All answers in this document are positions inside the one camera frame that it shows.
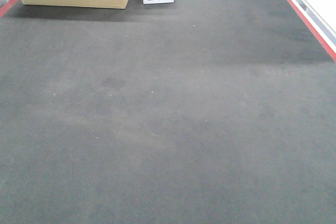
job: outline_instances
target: gray carpet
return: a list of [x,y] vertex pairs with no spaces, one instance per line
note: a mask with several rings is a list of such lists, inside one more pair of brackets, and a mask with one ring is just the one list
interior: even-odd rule
[[336,223],[336,67],[286,0],[0,31],[0,223]]

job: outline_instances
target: red stripe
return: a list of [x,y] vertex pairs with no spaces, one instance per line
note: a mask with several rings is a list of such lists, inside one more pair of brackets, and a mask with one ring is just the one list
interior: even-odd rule
[[322,36],[319,34],[319,32],[307,20],[307,18],[304,16],[302,11],[294,4],[294,2],[292,0],[287,0],[287,1],[291,5],[291,7],[295,10],[295,12],[299,15],[299,17],[302,19],[302,21],[305,23],[305,25],[308,27],[308,29],[314,34],[314,36],[319,41],[319,43],[322,45],[322,47],[324,47],[324,49],[327,51],[327,53],[330,55],[330,57],[336,62],[336,52],[322,38]]
[[8,12],[9,9],[11,9],[11,7],[13,5],[15,5],[15,3],[17,2],[18,0],[10,0],[9,2],[7,2],[3,7],[0,8],[0,18],[2,16],[4,16],[6,14],[6,12]]

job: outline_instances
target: red floor border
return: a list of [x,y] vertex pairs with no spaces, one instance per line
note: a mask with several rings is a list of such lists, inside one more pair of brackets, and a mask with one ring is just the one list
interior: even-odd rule
[[6,14],[6,12],[9,11],[9,9],[11,9],[11,7],[13,5],[15,5],[15,3],[17,2],[18,0],[10,0],[9,2],[7,2],[3,7],[0,7],[0,18],[2,16],[4,16]]
[[293,3],[292,0],[287,0],[287,2],[291,5],[291,7],[295,10],[295,12],[302,19],[304,24],[308,27],[308,29],[314,34],[319,43],[324,47],[330,57],[336,62],[336,52],[328,45],[328,43],[322,38],[319,32],[313,27],[313,25],[307,20],[307,18],[303,15],[301,10]]

